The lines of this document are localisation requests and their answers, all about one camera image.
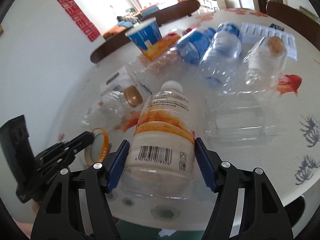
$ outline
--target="silver screw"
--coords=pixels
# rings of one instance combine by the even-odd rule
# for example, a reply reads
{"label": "silver screw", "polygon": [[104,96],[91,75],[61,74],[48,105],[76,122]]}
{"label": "silver screw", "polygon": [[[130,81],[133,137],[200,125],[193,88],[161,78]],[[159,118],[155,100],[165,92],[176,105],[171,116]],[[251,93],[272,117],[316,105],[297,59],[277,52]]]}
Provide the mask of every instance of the silver screw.
{"label": "silver screw", "polygon": [[60,171],[61,175],[66,175],[68,173],[68,169],[64,168]]}
{"label": "silver screw", "polygon": [[255,172],[256,172],[257,174],[259,174],[259,175],[263,174],[263,170],[260,169],[260,168],[256,168],[256,169],[255,169]]}
{"label": "silver screw", "polygon": [[95,164],[93,165],[93,167],[94,167],[95,169],[100,169],[100,168],[102,167],[102,163],[95,163]]}
{"label": "silver screw", "polygon": [[225,168],[229,168],[231,166],[231,164],[228,162],[222,162],[221,165]]}

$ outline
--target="brown bottle cap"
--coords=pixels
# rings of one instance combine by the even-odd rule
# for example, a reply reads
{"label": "brown bottle cap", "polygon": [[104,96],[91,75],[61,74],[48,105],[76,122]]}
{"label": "brown bottle cap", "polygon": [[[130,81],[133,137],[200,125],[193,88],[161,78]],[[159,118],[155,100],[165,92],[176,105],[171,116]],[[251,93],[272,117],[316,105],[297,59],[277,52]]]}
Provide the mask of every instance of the brown bottle cap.
{"label": "brown bottle cap", "polygon": [[127,99],[128,103],[133,108],[142,104],[143,102],[142,96],[140,95],[136,87],[134,86],[128,87],[124,90],[123,93],[124,93],[125,99]]}
{"label": "brown bottle cap", "polygon": [[268,47],[272,57],[280,57],[285,50],[283,41],[277,36],[269,38]]}

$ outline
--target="blue paper cup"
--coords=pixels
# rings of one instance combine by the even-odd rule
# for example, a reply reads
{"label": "blue paper cup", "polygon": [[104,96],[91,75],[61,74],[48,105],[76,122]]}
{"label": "blue paper cup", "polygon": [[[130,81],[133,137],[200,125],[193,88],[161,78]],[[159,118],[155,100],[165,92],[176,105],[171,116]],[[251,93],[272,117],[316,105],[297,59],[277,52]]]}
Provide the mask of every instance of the blue paper cup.
{"label": "blue paper cup", "polygon": [[146,51],[162,38],[155,17],[133,27],[125,33],[125,36],[136,44],[142,52]]}

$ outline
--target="red paper cutting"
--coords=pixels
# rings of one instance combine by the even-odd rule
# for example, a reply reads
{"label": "red paper cutting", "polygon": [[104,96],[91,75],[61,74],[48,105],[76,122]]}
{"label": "red paper cutting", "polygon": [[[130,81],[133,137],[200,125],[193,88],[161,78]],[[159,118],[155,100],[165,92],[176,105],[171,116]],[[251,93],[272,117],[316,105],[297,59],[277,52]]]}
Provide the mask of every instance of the red paper cutting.
{"label": "red paper cutting", "polygon": [[95,41],[100,33],[92,22],[83,13],[80,7],[74,0],[57,0],[58,3],[65,9],[67,14],[73,19],[76,25],[84,32],[88,39],[92,42]]}

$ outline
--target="wooden chair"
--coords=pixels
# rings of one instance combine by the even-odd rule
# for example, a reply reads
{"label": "wooden chair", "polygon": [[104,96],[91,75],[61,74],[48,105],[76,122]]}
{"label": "wooden chair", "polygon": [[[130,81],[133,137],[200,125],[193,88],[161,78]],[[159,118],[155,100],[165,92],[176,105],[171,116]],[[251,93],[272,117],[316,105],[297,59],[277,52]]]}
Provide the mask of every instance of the wooden chair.
{"label": "wooden chair", "polygon": [[300,11],[282,3],[269,2],[267,12],[271,17],[287,24],[320,51],[320,25]]}
{"label": "wooden chair", "polygon": [[170,7],[148,14],[142,18],[143,21],[156,17],[158,26],[162,24],[178,20],[185,16],[191,16],[193,12],[200,8],[200,3],[197,0],[186,0],[179,2]]}
{"label": "wooden chair", "polygon": [[110,55],[112,52],[121,48],[123,45],[129,43],[131,40],[125,36],[125,33],[130,30],[126,29],[116,36],[112,37],[110,40],[103,43],[99,48],[97,48],[94,52],[92,52],[90,56],[90,60],[92,63],[97,64],[103,58]]}

